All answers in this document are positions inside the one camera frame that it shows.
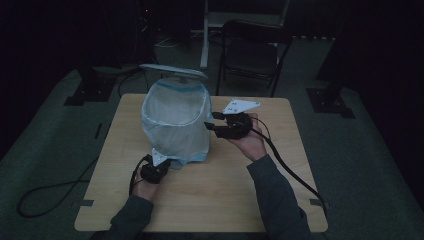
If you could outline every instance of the person's right hand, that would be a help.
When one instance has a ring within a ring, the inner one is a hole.
[[[252,118],[253,129],[262,133],[262,129],[258,125],[258,114],[249,113]],[[257,133],[250,131],[244,138],[235,140],[227,139],[230,143],[236,145],[240,151],[251,161],[256,161],[267,154],[264,139]]]

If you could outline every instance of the person's left hand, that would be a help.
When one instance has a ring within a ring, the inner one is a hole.
[[[137,171],[137,177],[134,181],[136,184],[133,187],[132,194],[153,202],[153,199],[159,190],[160,184],[153,184],[142,180],[140,176],[140,170],[141,168],[139,168]]]

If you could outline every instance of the bag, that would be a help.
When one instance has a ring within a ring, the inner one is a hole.
[[[212,104],[205,86],[196,80],[165,78],[153,84],[142,106],[142,127],[152,147],[157,166],[172,159],[170,168],[204,161],[209,151]]]

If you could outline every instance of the dark background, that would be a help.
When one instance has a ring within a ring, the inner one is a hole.
[[[189,30],[202,28],[203,1],[170,2],[1,0],[0,157],[71,70],[151,62],[158,28],[189,46]],[[279,4],[231,2],[210,0],[210,9],[273,13]],[[297,0],[286,20],[295,36],[336,38],[317,78],[360,94],[422,207],[423,13],[415,0]]]

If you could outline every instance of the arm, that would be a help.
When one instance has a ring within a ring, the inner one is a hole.
[[[136,182],[139,180],[141,180],[141,177],[138,173]],[[152,201],[159,186],[160,184],[152,184],[146,181],[138,182],[124,207],[112,218],[112,226],[103,239],[136,239],[150,223],[154,206]]]
[[[257,114],[250,114],[253,128]],[[247,168],[255,183],[256,197],[265,229],[271,239],[311,239],[305,212],[298,207],[290,183],[267,154],[264,140],[250,131],[239,140],[228,139],[253,163]]]

